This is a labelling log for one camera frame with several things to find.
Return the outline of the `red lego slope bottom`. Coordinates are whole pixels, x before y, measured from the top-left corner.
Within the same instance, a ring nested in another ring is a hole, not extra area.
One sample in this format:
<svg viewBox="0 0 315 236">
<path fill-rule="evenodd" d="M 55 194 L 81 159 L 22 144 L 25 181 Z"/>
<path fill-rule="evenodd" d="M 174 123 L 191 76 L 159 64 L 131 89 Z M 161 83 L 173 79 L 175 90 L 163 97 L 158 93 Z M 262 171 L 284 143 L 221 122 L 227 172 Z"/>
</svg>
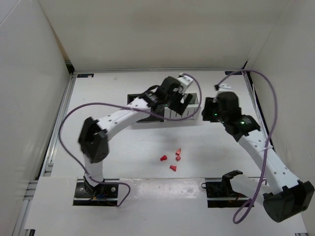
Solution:
<svg viewBox="0 0 315 236">
<path fill-rule="evenodd" d="M 172 169 L 173 171 L 176 171 L 176 170 L 177 170 L 177 166 L 175 166 L 175 165 L 170 165 L 170 169 Z"/>
</svg>

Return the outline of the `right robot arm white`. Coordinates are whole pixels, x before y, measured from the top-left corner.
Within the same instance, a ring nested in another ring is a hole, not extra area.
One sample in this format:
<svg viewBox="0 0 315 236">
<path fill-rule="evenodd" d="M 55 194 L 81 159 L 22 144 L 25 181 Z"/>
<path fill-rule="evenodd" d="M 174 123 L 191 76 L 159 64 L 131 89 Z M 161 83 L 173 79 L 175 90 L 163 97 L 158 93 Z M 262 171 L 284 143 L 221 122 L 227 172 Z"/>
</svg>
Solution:
<svg viewBox="0 0 315 236">
<path fill-rule="evenodd" d="M 220 122 L 226 132 L 250 155 L 261 170 L 262 180 L 255 182 L 241 171 L 222 176 L 222 189 L 227 195 L 241 193 L 257 200 L 267 215 L 282 222 L 305 211 L 315 192 L 310 181 L 301 181 L 275 153 L 252 116 L 242 114 L 239 98 L 234 92 L 224 91 L 205 99 L 204 121 Z"/>
</svg>

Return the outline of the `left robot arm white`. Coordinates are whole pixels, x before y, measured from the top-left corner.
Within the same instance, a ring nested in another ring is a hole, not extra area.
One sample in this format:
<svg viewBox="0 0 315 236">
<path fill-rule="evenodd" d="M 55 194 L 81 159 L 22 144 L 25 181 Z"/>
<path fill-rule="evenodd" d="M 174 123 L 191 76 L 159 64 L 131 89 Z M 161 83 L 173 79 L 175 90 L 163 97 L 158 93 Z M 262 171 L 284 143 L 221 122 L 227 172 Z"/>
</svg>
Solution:
<svg viewBox="0 0 315 236">
<path fill-rule="evenodd" d="M 120 131 L 145 119 L 151 112 L 159 112 L 165 107 L 182 115 L 193 98 L 192 94 L 183 99 L 193 79 L 181 74 L 178 78 L 167 77 L 160 86 L 146 90 L 127 104 L 127 109 L 99 119 L 87 118 L 84 121 L 78 143 L 85 155 L 84 180 L 89 187 L 96 187 L 104 181 L 102 162 L 109 154 L 109 141 Z"/>
</svg>

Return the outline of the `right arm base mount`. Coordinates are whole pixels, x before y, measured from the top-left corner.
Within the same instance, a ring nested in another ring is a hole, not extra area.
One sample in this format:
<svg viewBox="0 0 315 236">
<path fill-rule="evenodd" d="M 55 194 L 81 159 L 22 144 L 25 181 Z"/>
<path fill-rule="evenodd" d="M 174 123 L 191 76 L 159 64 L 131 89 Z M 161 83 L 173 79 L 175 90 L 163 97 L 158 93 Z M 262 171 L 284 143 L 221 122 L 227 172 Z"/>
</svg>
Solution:
<svg viewBox="0 0 315 236">
<path fill-rule="evenodd" d="M 208 208 L 238 208 L 249 199 L 242 193 L 232 190 L 230 180 L 243 173 L 238 170 L 224 174 L 220 180 L 206 180 L 201 188 L 206 191 Z"/>
</svg>

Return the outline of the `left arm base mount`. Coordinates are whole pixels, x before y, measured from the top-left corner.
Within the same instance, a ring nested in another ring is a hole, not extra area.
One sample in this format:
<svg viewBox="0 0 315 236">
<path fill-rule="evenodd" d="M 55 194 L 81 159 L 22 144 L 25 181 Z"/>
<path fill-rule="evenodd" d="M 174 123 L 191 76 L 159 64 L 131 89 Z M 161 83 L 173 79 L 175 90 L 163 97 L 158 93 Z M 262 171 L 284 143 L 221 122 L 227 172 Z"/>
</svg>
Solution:
<svg viewBox="0 0 315 236">
<path fill-rule="evenodd" d="M 89 190 L 83 179 L 78 179 L 73 196 L 73 206 L 115 207 L 118 204 L 118 184 L 101 184 Z"/>
</svg>

